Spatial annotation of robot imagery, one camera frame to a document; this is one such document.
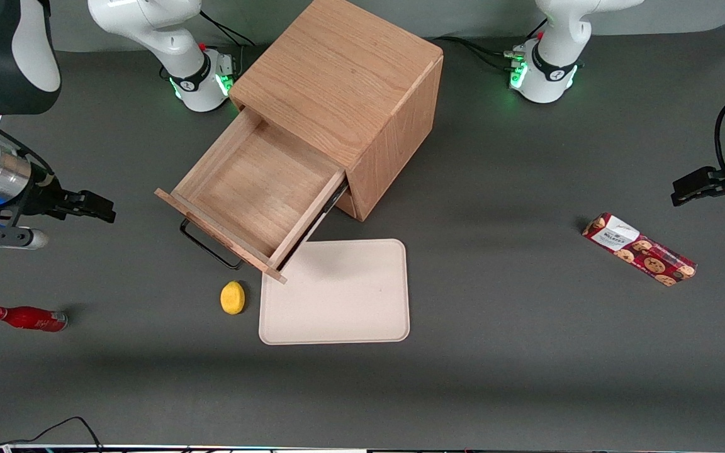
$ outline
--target white label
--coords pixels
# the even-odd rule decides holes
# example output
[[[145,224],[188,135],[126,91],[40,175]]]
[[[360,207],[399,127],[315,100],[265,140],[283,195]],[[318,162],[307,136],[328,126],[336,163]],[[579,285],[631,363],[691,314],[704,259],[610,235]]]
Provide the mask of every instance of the white label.
[[[604,247],[609,247],[615,252],[636,241],[636,238],[639,238],[639,232],[613,215],[609,218],[606,227],[592,236],[593,241]]]

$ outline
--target green led light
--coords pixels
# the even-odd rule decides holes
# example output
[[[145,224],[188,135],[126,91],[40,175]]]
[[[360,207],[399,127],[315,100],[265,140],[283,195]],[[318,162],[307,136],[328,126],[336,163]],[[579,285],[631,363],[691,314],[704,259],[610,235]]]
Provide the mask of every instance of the green led light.
[[[518,89],[520,86],[522,86],[522,81],[524,80],[524,75],[527,73],[527,63],[524,63],[524,61],[518,66],[518,68],[514,69],[514,75],[511,76],[511,86]]]
[[[178,92],[178,87],[175,85],[175,82],[172,81],[172,77],[169,78],[169,83],[172,85],[172,89],[175,90],[175,97],[181,99],[181,93]]]
[[[567,88],[570,88],[572,86],[572,80],[575,79],[575,72],[578,71],[578,64],[575,64],[572,68],[572,75],[570,75],[570,81],[566,83]]]
[[[233,86],[233,78],[229,75],[214,74],[214,80],[219,83],[222,95],[228,96],[228,90]]]

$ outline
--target tabletop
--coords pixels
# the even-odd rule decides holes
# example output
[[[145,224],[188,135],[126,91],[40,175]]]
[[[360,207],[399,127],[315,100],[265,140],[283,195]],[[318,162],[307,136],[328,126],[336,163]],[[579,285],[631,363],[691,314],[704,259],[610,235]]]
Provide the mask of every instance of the tabletop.
[[[259,272],[216,263],[153,195],[236,109],[187,111],[150,52],[60,54],[57,105],[3,129],[118,214],[24,218],[48,246],[0,249],[1,306],[72,320],[0,323],[0,441],[81,415],[106,444],[725,451],[725,198],[670,202],[672,181],[714,164],[725,28],[596,36],[553,105],[441,46],[425,143],[365,223],[333,210],[311,239],[401,240],[410,335],[292,347],[259,340]],[[664,287],[582,238],[605,211],[696,277]],[[220,309],[231,280],[239,316]]]

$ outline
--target wooden cabinet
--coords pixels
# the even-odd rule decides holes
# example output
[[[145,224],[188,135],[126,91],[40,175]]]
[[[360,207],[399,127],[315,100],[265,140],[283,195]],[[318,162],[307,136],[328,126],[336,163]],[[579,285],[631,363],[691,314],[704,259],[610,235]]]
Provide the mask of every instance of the wooden cabinet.
[[[314,0],[230,91],[240,113],[167,194],[278,279],[326,203],[363,221],[425,140],[441,49],[345,0]]]

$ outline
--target beige tray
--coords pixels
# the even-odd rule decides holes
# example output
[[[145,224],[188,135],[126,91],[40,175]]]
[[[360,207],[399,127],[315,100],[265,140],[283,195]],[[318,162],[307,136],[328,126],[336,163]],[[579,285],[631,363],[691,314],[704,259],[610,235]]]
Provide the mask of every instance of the beige tray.
[[[405,245],[399,240],[308,242],[262,276],[265,344],[396,342],[410,332]]]

